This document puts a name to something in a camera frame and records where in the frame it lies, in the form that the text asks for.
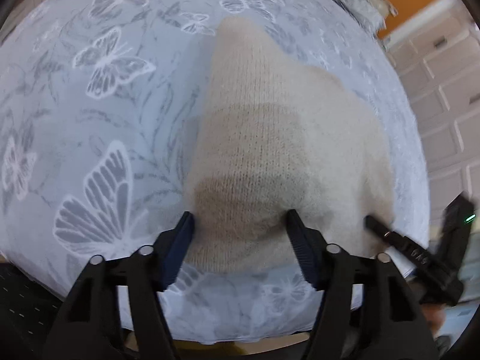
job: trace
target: butterfly pattern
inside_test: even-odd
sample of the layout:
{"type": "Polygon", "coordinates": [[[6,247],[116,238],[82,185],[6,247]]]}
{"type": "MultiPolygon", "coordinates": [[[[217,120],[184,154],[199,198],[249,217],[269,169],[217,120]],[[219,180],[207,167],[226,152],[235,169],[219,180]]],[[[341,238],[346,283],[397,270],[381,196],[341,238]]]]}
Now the butterfly pattern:
{"type": "Polygon", "coordinates": [[[25,199],[36,161],[37,153],[23,152],[20,146],[15,145],[13,136],[10,136],[1,167],[3,189],[8,191],[13,188],[18,200],[25,199]]]}
{"type": "Polygon", "coordinates": [[[144,7],[149,0],[93,0],[92,8],[88,15],[92,18],[112,19],[121,14],[122,10],[119,6],[124,1],[137,7],[144,7]]]}
{"type": "Polygon", "coordinates": [[[274,16],[266,10],[265,4],[262,0],[219,0],[219,3],[223,9],[230,13],[238,14],[245,9],[250,8],[268,21],[275,23],[274,16]]]}
{"type": "Polygon", "coordinates": [[[189,22],[181,28],[182,31],[190,34],[201,33],[203,35],[215,35],[215,31],[205,25],[209,17],[208,15],[203,13],[182,12],[181,16],[189,20],[189,22]]]}
{"type": "Polygon", "coordinates": [[[131,219],[133,177],[125,145],[116,140],[83,180],[88,206],[67,195],[54,220],[53,235],[69,252],[84,258],[130,256],[154,239],[146,233],[148,212],[131,219]]]}
{"type": "Polygon", "coordinates": [[[122,30],[114,27],[73,58],[73,68],[94,69],[85,91],[93,99],[112,95],[119,85],[131,83],[137,76],[156,69],[144,59],[124,55],[130,49],[125,50],[126,43],[118,46],[121,35],[122,30]]]}
{"type": "MultiPolygon", "coordinates": [[[[228,15],[251,17],[389,121],[396,227],[428,239],[409,103],[371,35],[333,0],[47,0],[0,46],[2,252],[66,293],[90,255],[126,256],[175,225],[228,15]]],[[[309,330],[321,297],[298,266],[220,275],[184,264],[160,302],[175,339],[213,344],[309,330]]],[[[119,307],[132,329],[128,294],[119,307]]]]}

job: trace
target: knit hat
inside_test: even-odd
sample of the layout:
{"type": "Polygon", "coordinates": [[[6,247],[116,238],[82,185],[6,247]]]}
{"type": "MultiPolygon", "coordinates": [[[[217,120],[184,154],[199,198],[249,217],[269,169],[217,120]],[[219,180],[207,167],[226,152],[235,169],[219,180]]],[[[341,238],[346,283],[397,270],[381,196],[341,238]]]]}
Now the knit hat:
{"type": "Polygon", "coordinates": [[[186,261],[211,272],[293,263],[289,209],[350,254],[382,251],[363,218],[393,220],[393,179],[368,105],[243,17],[220,24],[211,66],[185,185],[195,217],[186,261]]]}

